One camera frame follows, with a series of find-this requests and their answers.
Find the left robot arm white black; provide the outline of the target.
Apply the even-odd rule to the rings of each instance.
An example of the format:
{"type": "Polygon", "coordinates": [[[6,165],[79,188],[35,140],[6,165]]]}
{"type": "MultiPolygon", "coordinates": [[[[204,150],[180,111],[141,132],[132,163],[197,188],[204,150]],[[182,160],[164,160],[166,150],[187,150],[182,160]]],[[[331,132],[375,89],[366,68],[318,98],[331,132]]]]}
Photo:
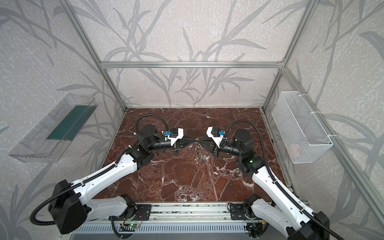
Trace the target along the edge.
{"type": "Polygon", "coordinates": [[[116,161],[73,183],[63,180],[56,184],[53,195],[57,198],[49,203],[48,210],[61,234],[71,233],[88,221],[129,212],[133,205],[128,197],[102,200],[99,204],[93,197],[147,165],[155,157],[154,151],[171,149],[178,154],[197,141],[186,137],[183,129],[158,133],[154,125],[145,125],[136,136],[134,145],[124,150],[116,161]]]}

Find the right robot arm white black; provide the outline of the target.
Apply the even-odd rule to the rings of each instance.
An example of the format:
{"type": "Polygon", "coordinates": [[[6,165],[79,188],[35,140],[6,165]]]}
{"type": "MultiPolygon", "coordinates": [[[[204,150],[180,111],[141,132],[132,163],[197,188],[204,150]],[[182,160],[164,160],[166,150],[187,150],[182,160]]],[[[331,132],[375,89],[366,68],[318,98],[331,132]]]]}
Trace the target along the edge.
{"type": "Polygon", "coordinates": [[[251,219],[263,219],[289,240],[330,239],[330,233],[325,230],[330,225],[328,217],[322,212],[315,213],[289,191],[254,151],[254,141],[247,130],[237,130],[232,141],[218,127],[209,127],[207,136],[200,142],[206,149],[215,157],[219,153],[238,157],[238,168],[275,203],[271,206],[257,195],[248,198],[244,204],[251,219]]]}

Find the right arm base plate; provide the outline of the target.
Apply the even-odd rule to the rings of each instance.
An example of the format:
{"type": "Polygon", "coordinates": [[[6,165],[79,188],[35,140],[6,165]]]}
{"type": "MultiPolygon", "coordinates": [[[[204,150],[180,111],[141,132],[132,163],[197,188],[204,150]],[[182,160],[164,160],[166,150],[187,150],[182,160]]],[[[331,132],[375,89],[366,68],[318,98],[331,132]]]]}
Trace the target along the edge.
{"type": "Polygon", "coordinates": [[[250,210],[245,207],[244,204],[228,203],[227,209],[231,215],[231,220],[250,220],[250,221],[261,221],[261,218],[257,218],[250,210]]]}

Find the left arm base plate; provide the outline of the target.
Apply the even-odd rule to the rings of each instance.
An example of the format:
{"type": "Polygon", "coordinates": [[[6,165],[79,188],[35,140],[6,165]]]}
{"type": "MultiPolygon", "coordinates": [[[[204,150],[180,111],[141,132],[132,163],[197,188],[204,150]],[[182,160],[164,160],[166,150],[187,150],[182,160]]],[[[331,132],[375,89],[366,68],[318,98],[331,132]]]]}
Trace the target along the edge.
{"type": "Polygon", "coordinates": [[[152,205],[149,204],[139,204],[139,205],[130,205],[127,209],[120,215],[124,220],[131,221],[148,221],[150,218],[152,210],[152,205]]]}

